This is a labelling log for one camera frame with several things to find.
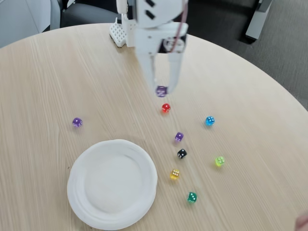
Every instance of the wooden table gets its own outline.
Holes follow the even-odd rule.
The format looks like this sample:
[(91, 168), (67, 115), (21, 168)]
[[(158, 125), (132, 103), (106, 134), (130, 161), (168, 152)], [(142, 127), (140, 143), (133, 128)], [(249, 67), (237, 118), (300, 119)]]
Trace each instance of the wooden table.
[[(128, 231), (291, 231), (308, 209), (308, 113), (239, 56), (188, 36), (180, 83), (157, 98), (134, 49), (108, 24), (69, 27), (0, 50), (0, 230), (93, 231), (72, 211), (70, 167), (91, 145), (125, 139), (158, 173), (150, 211)], [(167, 57), (157, 57), (160, 83)], [(162, 115), (163, 103), (171, 110)], [(214, 116), (211, 128), (204, 125)], [(83, 125), (75, 129), (74, 117)], [(180, 145), (173, 144), (178, 131)], [(180, 148), (187, 150), (179, 160)], [(224, 156), (225, 166), (214, 160)], [(179, 168), (172, 184), (169, 173)], [(198, 200), (189, 205), (189, 191)]]

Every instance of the paper plate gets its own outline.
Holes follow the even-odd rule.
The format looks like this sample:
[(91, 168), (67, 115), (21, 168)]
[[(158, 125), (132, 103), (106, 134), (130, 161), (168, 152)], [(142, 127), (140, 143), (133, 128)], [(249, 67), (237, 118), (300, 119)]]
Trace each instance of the paper plate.
[(91, 227), (119, 230), (140, 220), (156, 195), (150, 156), (125, 140), (103, 141), (75, 161), (67, 196), (75, 214)]

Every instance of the floor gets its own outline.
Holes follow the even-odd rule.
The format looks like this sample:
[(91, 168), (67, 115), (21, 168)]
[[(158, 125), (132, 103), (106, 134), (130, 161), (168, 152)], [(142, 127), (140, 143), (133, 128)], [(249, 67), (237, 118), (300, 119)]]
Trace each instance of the floor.
[(308, 0), (273, 0), (262, 34), (245, 32), (257, 0), (190, 0), (189, 33), (250, 61), (308, 109)]

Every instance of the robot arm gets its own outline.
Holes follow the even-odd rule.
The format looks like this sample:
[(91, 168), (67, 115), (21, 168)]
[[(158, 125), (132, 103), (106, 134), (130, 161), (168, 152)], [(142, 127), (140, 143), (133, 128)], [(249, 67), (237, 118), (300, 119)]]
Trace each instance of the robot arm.
[[(136, 47), (136, 56), (152, 91), (165, 97), (175, 89), (186, 45), (188, 0), (116, 0), (122, 14), (126, 39)], [(181, 15), (181, 22), (172, 20)], [(167, 53), (170, 62), (169, 86), (159, 86), (155, 78), (157, 53)]]

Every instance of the green die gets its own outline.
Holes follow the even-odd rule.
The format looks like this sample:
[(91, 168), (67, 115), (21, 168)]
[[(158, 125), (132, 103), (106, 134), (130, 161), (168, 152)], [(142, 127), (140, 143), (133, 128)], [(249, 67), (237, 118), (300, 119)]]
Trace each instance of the green die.
[(194, 192), (189, 192), (188, 197), (187, 197), (187, 201), (189, 203), (195, 203), (197, 200), (197, 194), (195, 194)]
[(220, 156), (215, 159), (216, 166), (220, 167), (225, 163), (225, 159)]

